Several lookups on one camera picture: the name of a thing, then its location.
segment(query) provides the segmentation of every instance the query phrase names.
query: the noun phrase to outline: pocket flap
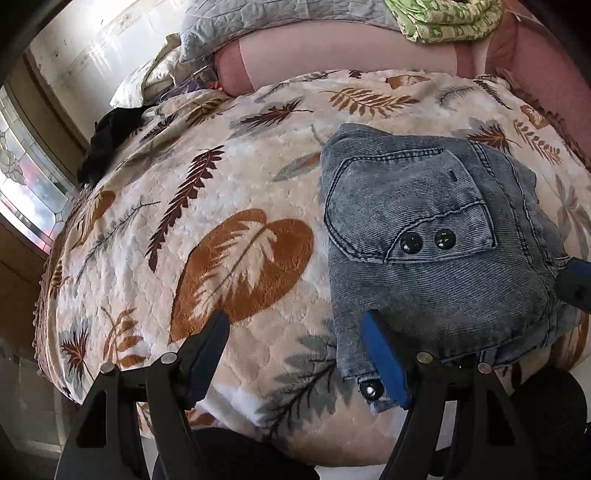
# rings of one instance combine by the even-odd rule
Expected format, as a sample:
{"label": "pocket flap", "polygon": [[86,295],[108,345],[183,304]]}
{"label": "pocket flap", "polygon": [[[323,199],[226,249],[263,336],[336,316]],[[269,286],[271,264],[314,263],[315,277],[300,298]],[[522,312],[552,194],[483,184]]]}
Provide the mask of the pocket flap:
{"label": "pocket flap", "polygon": [[[496,246],[477,185],[447,150],[345,160],[330,185],[324,222],[331,240],[352,260],[441,261]],[[441,231],[452,231],[451,248],[437,246]],[[420,237],[421,248],[409,254],[401,240],[411,233]]]}

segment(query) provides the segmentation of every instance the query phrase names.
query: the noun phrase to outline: black cloth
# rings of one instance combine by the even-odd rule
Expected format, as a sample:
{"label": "black cloth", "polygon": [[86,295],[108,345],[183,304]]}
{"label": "black cloth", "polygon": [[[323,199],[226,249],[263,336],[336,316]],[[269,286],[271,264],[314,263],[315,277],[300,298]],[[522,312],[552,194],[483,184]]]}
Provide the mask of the black cloth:
{"label": "black cloth", "polygon": [[[215,480],[319,480],[313,466],[287,458],[269,443],[227,429],[193,431],[193,439]],[[167,480],[160,457],[152,480]]]}
{"label": "black cloth", "polygon": [[90,139],[90,149],[78,169],[80,185],[89,183],[95,187],[109,168],[115,151],[127,137],[141,126],[142,113],[150,105],[140,108],[116,108],[95,123],[95,134]]}

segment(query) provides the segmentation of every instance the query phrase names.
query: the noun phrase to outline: stained glass window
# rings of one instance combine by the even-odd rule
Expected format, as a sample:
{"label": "stained glass window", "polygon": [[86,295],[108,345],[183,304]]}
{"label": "stained glass window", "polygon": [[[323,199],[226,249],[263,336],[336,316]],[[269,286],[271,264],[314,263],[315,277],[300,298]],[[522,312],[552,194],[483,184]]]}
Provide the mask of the stained glass window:
{"label": "stained glass window", "polygon": [[77,195],[0,88],[0,213],[49,253]]}

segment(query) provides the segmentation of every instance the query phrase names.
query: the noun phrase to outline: metal snap button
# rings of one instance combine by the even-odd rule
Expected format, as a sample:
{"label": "metal snap button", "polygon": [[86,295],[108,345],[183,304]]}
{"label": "metal snap button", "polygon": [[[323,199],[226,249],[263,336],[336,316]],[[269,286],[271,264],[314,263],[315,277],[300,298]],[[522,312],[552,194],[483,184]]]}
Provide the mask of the metal snap button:
{"label": "metal snap button", "polygon": [[448,228],[443,228],[435,234],[435,244],[442,250],[449,250],[456,244],[456,234]]}
{"label": "metal snap button", "polygon": [[423,239],[418,233],[406,232],[400,237],[400,248],[406,254],[417,254],[423,248]]}
{"label": "metal snap button", "polygon": [[384,386],[378,379],[364,380],[359,384],[359,390],[366,400],[376,401],[384,394]]}

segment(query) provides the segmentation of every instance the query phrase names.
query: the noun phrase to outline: wall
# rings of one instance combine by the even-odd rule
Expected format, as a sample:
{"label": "wall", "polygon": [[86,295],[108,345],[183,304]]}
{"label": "wall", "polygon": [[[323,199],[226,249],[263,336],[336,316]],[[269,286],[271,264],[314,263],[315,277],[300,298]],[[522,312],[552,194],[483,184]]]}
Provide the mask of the wall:
{"label": "wall", "polygon": [[39,71],[82,134],[127,75],[180,31],[191,0],[73,0],[31,43]]}
{"label": "wall", "polygon": [[45,254],[0,216],[0,338],[33,359],[33,311]]}

